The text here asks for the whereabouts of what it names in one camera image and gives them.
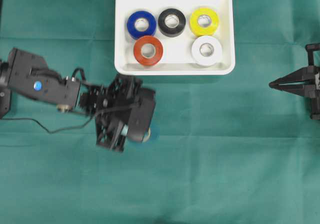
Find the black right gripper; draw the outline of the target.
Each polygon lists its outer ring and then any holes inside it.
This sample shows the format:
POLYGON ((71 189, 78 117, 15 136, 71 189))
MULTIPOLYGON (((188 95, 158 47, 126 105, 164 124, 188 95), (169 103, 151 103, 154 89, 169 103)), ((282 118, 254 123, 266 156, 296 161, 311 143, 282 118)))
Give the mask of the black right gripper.
POLYGON ((319 120, 320 113, 320 68, 315 65, 314 52, 319 51, 319 43, 307 44, 305 50, 307 52, 308 67, 300 68, 284 77, 278 78, 269 83, 269 87, 279 91, 285 91, 295 95, 299 95, 310 99, 312 120, 319 120), (309 80, 311 85, 293 84, 293 85, 282 85, 289 83, 304 82, 309 80))

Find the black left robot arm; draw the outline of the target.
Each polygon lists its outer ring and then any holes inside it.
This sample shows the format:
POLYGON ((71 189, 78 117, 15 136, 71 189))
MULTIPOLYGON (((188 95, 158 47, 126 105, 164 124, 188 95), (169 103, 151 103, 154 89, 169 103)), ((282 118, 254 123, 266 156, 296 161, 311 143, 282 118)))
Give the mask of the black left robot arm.
POLYGON ((29 99, 55 105, 60 112, 75 113, 79 106, 82 115, 95 121, 96 143, 107 149, 123 152, 127 126, 119 115, 128 117, 140 106, 134 77, 116 75, 109 86, 87 82, 82 68, 71 77, 48 67, 42 56, 13 48, 7 62, 0 64, 0 88, 14 91, 29 99))

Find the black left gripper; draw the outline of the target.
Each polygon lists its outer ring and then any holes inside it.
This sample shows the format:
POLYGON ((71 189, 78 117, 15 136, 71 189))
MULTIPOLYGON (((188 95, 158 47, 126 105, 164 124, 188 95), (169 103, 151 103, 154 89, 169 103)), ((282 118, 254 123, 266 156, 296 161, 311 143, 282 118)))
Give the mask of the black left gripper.
POLYGON ((95 121, 96 145, 123 152, 125 137, 121 134, 125 121, 118 114, 129 116, 132 108, 139 105, 136 99, 143 81, 134 76, 118 74, 109 86, 83 82, 87 91, 80 94, 79 106, 95 121))

